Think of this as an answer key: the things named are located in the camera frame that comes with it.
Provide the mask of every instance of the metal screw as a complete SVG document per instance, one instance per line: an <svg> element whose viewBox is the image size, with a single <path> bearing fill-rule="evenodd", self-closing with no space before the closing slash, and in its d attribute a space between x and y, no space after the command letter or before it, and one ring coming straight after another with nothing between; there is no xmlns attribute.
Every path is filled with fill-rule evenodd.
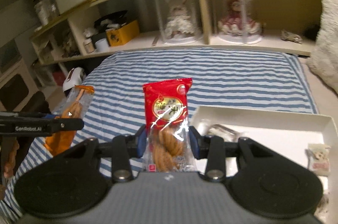
<svg viewBox="0 0 338 224"><path fill-rule="evenodd" d="M207 172L207 176L213 180L221 179L224 173L221 170L210 170Z"/></svg>
<svg viewBox="0 0 338 224"><path fill-rule="evenodd" d="M114 172L114 176L118 180L125 180L128 179L131 176L131 173L127 170L117 170Z"/></svg>

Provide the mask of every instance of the yellow box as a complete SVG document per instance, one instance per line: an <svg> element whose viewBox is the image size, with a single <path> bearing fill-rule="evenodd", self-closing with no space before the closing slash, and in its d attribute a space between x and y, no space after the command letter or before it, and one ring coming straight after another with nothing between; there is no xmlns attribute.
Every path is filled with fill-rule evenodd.
<svg viewBox="0 0 338 224"><path fill-rule="evenodd" d="M106 34L110 46L121 46L140 35L139 24L134 20L118 30L107 31Z"/></svg>

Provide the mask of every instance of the red square logo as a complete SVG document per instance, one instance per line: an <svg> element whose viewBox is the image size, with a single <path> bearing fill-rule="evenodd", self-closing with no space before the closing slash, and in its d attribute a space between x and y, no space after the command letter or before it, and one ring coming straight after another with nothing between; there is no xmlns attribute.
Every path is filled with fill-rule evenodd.
<svg viewBox="0 0 338 224"><path fill-rule="evenodd" d="M155 165L155 164L149 164L149 165L148 165L148 171L149 171L150 173L156 172L156 165Z"/></svg>

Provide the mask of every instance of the bed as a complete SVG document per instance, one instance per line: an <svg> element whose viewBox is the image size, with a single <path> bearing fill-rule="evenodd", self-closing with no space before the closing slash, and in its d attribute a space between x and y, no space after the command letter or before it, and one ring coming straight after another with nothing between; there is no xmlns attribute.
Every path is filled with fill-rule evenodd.
<svg viewBox="0 0 338 224"><path fill-rule="evenodd" d="M135 133L144 124L142 85L182 77L193 78L188 92L190 118L199 105L318 112L302 64L294 55L213 48L120 51L86 78L84 84L94 86L95 95L72 145L88 137L106 142ZM15 182L51 158L43 144L41 137L33 141L0 202L4 215L14 221L22 216L13 196ZM142 169L141 160L131 159L131 165L134 175ZM109 160L101 161L100 172L110 176Z"/></svg>

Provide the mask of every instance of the gold oval label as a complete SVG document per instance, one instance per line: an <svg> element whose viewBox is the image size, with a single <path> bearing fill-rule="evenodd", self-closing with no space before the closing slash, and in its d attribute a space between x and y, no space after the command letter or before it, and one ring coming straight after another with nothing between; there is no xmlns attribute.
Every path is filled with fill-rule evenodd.
<svg viewBox="0 0 338 224"><path fill-rule="evenodd" d="M157 118L173 122L181 116L184 108L176 97L159 97L154 101L153 113Z"/></svg>

